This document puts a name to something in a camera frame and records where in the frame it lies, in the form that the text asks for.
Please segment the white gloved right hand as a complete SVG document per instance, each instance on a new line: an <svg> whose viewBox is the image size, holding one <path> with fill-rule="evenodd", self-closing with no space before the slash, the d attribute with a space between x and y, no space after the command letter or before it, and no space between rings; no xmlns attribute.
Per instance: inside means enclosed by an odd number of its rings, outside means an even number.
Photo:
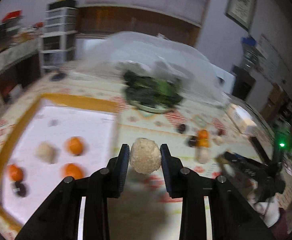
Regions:
<svg viewBox="0 0 292 240"><path fill-rule="evenodd" d="M268 198L264 202L257 202L254 191L248 194L248 203L259 214L266 226L270 228L280 218L279 202L275 196Z"/></svg>

